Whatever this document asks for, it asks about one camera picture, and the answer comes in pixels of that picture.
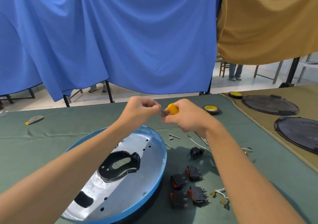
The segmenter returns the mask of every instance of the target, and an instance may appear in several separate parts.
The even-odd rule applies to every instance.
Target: blue fabric curtain
[[[0,0],[0,95],[43,82],[57,101],[105,79],[144,93],[205,91],[216,9],[217,0]]]

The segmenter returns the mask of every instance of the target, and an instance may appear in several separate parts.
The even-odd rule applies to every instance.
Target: tiled floor
[[[228,69],[225,70],[225,76],[222,78],[219,76],[220,63],[215,64],[212,84],[211,84],[211,93],[223,93],[230,91],[247,91],[247,90],[256,90],[256,89],[270,89],[278,88],[279,85],[286,80],[286,76],[280,75],[276,84],[272,84],[272,80],[257,76],[253,78],[255,66],[243,67],[242,80],[241,81],[230,81],[228,79]],[[268,77],[274,77],[274,73],[259,69],[258,73]],[[308,81],[303,79],[301,84],[314,84],[316,82]],[[89,93],[87,89],[83,89],[83,93],[78,93],[72,98],[72,103],[70,106],[81,106],[81,105],[93,105],[93,104],[102,104],[109,103],[108,93],[102,92],[102,84],[97,85],[98,90],[94,93]],[[158,98],[174,98],[174,97],[186,97],[186,96],[195,96],[198,93],[185,93],[185,94],[166,94],[166,95],[156,95],[156,94],[145,94],[129,89],[124,89],[113,85],[110,83],[110,88],[112,96],[115,102],[125,102],[128,101],[131,96],[147,96],[153,99]],[[21,96],[26,97],[28,91],[12,94],[12,98],[18,98]],[[60,101],[54,102],[46,89],[42,89],[38,92],[35,92],[35,99],[22,99],[14,100],[14,104],[8,103],[8,101],[3,101],[5,105],[4,111],[21,111],[21,110],[35,110],[35,109],[50,109],[50,108],[63,108],[66,107],[63,99]]]

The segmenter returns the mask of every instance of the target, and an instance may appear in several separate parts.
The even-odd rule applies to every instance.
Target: brown cloth
[[[240,92],[247,95],[271,95],[275,94],[292,102],[299,108],[299,114],[291,117],[302,117],[318,121],[318,85],[303,85],[280,89],[263,89]],[[318,155],[304,150],[288,140],[281,137],[274,130],[274,122],[279,118],[277,115],[261,113],[245,106],[240,99],[232,99],[236,106],[243,110],[255,122],[268,130],[276,139],[279,140],[287,149],[294,153],[298,158],[305,162],[309,167],[318,173]]]
[[[218,52],[236,64],[262,65],[318,51],[318,0],[223,0]]]

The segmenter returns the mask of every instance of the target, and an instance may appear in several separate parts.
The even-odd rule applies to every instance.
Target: sneaker
[[[96,85],[91,86],[91,88],[88,90],[89,93],[93,93],[97,90]]]
[[[107,86],[103,85],[103,93],[107,92]]]

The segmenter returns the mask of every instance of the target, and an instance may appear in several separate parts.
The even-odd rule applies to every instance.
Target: wooden chair
[[[219,76],[221,76],[221,72],[223,72],[223,75],[222,77],[224,77],[224,73],[225,73],[225,69],[226,68],[229,68],[230,65],[228,63],[226,63],[225,61],[221,62],[221,65],[220,65],[220,74]]]

